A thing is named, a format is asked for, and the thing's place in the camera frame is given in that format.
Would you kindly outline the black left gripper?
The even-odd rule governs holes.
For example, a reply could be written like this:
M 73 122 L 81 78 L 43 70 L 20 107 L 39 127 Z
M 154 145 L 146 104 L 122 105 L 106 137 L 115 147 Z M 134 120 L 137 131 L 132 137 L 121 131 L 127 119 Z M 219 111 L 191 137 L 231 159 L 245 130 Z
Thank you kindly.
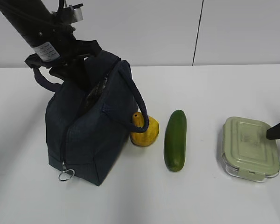
M 57 77 L 67 77 L 84 91 L 91 88 L 84 58 L 102 51 L 96 40 L 78 40 L 74 28 L 26 28 L 24 40 L 35 52 L 25 59 L 31 69 L 51 68 Z

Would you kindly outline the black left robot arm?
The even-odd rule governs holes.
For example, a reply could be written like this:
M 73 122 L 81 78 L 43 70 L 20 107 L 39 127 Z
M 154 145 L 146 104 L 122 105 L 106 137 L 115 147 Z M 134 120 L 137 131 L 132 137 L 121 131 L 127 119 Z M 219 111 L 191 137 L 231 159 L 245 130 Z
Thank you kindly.
M 41 0 L 0 0 L 0 12 L 34 51 L 25 63 L 33 69 L 39 85 L 50 91 L 58 85 L 48 81 L 40 67 L 82 90 L 93 86 L 84 60 L 98 56 L 102 49 L 96 40 L 78 40 L 73 34 L 76 29 L 72 24 L 83 20 L 82 7 L 82 3 L 67 5 L 60 0 L 57 11 L 50 12 Z

